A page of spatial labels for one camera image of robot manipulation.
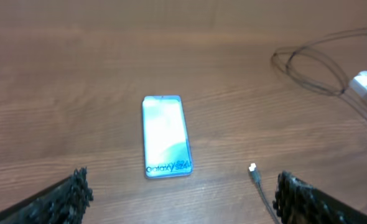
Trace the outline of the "Galaxy S24+ smartphone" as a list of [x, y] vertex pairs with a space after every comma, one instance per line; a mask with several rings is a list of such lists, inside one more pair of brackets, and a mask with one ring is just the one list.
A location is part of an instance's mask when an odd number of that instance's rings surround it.
[[179, 95], [145, 96], [142, 126], [147, 178], [186, 176], [193, 172], [192, 152]]

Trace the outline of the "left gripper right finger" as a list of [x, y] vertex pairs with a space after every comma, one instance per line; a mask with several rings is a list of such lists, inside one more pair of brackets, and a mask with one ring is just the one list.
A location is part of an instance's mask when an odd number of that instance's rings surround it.
[[367, 224], [367, 215], [283, 171], [272, 207], [283, 224]]

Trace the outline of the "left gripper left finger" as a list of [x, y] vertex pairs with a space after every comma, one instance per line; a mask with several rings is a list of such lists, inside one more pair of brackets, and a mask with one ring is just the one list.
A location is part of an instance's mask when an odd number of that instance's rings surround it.
[[0, 211], [0, 224], [81, 223], [93, 201], [93, 191], [86, 179], [87, 168]]

